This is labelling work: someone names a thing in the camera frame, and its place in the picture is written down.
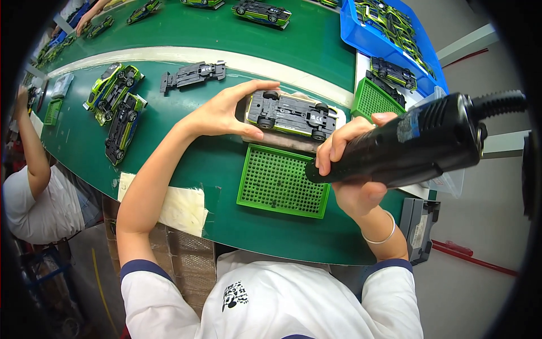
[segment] person's arm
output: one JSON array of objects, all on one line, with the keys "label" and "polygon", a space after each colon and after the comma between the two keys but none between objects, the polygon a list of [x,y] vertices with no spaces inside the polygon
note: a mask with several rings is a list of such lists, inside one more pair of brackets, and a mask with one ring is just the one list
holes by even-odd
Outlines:
[{"label": "person's arm", "polygon": [[167,185],[186,148],[199,136],[237,134],[262,139],[262,131],[235,118],[235,106],[259,89],[276,89],[276,81],[252,80],[226,88],[179,121],[158,145],[130,184],[117,216],[120,265],[134,259],[156,263],[149,233],[158,221]]},{"label": "person's arm", "polygon": [[[382,126],[396,118],[394,113],[373,114],[372,120]],[[346,144],[357,136],[373,129],[369,121],[357,117],[340,129],[319,146],[316,167],[321,175],[328,175],[331,162],[337,162],[343,156]],[[359,225],[363,235],[374,242],[380,242],[389,237],[393,230],[390,216],[378,205],[388,191],[379,182],[335,182],[332,183],[337,204]],[[396,227],[390,239],[382,244],[367,242],[378,261],[387,259],[408,260],[407,242],[403,233]]]},{"label": "person's arm", "polygon": [[111,0],[98,0],[92,6],[91,9],[88,10],[82,17],[81,20],[77,23],[77,26],[75,26],[75,31],[77,32],[77,36],[81,35],[81,32],[83,31],[83,28],[85,28],[85,25],[92,20],[93,17],[95,17],[104,7],[107,5]]},{"label": "person's arm", "polygon": [[45,156],[45,150],[41,144],[30,116],[28,115],[28,90],[19,88],[17,102],[15,104],[14,117],[19,126],[19,135],[23,143],[24,158],[28,166],[28,183],[34,200],[45,190],[51,178],[51,167]]}]

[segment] printed graphic on shirt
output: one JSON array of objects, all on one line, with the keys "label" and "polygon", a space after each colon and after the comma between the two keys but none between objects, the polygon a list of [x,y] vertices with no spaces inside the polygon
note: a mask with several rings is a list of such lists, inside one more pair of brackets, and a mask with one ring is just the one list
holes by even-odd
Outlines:
[{"label": "printed graphic on shirt", "polygon": [[246,303],[248,303],[248,295],[240,280],[237,283],[231,284],[225,288],[224,297],[222,299],[222,312],[224,312],[225,306],[231,309],[237,304]]}]

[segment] silver bangle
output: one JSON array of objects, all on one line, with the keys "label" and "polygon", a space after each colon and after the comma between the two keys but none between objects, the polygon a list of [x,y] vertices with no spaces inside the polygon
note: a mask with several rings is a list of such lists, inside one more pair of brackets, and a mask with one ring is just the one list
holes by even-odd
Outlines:
[{"label": "silver bangle", "polygon": [[375,245],[383,244],[383,243],[385,243],[386,241],[390,240],[391,236],[392,236],[393,233],[395,232],[395,218],[393,218],[393,215],[391,215],[391,213],[388,212],[387,210],[383,209],[383,211],[386,212],[386,213],[390,216],[391,222],[393,223],[393,229],[391,230],[391,234],[389,235],[389,237],[387,237],[386,239],[384,239],[384,240],[382,240],[382,241],[371,241],[371,240],[367,239],[367,238],[365,237],[365,235],[363,234],[363,232],[362,232],[362,237],[363,237],[363,239],[365,239],[365,241],[367,241],[367,242],[370,243],[370,244],[375,244]]}]

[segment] green perforated tray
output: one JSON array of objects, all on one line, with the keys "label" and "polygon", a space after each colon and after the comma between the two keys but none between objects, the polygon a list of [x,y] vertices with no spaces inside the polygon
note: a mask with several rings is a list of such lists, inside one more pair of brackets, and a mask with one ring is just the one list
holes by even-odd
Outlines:
[{"label": "green perforated tray", "polygon": [[372,123],[371,114],[384,112],[395,112],[400,116],[405,109],[374,82],[367,78],[361,79],[350,113],[355,117],[364,117]]},{"label": "green perforated tray", "polygon": [[44,125],[54,126],[56,124],[56,119],[59,117],[60,106],[62,106],[62,99],[55,99],[49,102],[47,113],[45,113],[45,118],[43,118]]},{"label": "green perforated tray", "polygon": [[314,184],[305,176],[312,158],[249,144],[237,194],[237,204],[322,219],[329,184]]}]

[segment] green workbench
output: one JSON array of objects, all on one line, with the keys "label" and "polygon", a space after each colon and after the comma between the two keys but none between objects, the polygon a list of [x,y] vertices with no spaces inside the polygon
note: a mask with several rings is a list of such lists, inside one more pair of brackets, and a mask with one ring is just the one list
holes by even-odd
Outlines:
[{"label": "green workbench", "polygon": [[275,61],[313,74],[353,92],[355,49],[340,38],[339,14],[302,0],[273,0],[292,12],[288,27],[280,29],[235,16],[225,0],[217,10],[195,8],[179,0],[164,4],[143,20],[126,25],[126,18],[145,0],[135,0],[107,15],[113,25],[94,39],[79,38],[67,46],[45,70],[51,71],[88,56],[119,49],[149,46],[200,47],[236,52]]},{"label": "green workbench", "polygon": [[[144,1],[134,1],[113,10],[118,21],[111,29],[95,40],[78,39],[62,52],[51,68],[90,55],[131,47],[206,47],[276,61],[349,91],[353,89],[354,51],[340,40],[339,15],[336,12],[301,0],[275,0],[274,5],[294,13],[292,23],[285,31],[279,31],[234,16],[228,2],[217,11],[208,11],[169,1],[161,12],[127,27],[125,18],[142,3]],[[181,92],[170,91],[164,97],[159,93],[161,75],[166,71],[173,74],[182,63],[139,61],[130,64],[146,75],[134,92],[145,98],[149,105],[143,111],[132,144],[118,167],[114,167],[104,154],[109,125],[100,127],[93,115],[82,107],[92,84],[108,65],[74,71],[75,79],[64,99],[56,125],[44,126],[42,131],[43,144],[55,158],[114,199],[121,171],[137,173],[174,123],[226,87],[253,78],[264,79],[229,69],[228,76],[222,81],[210,81]],[[42,120],[54,80],[50,80],[43,107],[38,112]],[[282,84],[282,89],[286,92],[301,91],[288,84]],[[312,97],[349,111],[337,103]],[[375,262],[359,227],[339,209],[333,193],[322,220],[237,205],[235,201],[246,150],[247,143],[238,136],[200,137],[187,149],[173,174],[170,186],[204,188],[206,207],[210,210],[209,222],[203,232],[205,238],[297,260],[344,265]],[[402,191],[389,191],[382,207],[399,222],[403,199],[408,196]]]}]

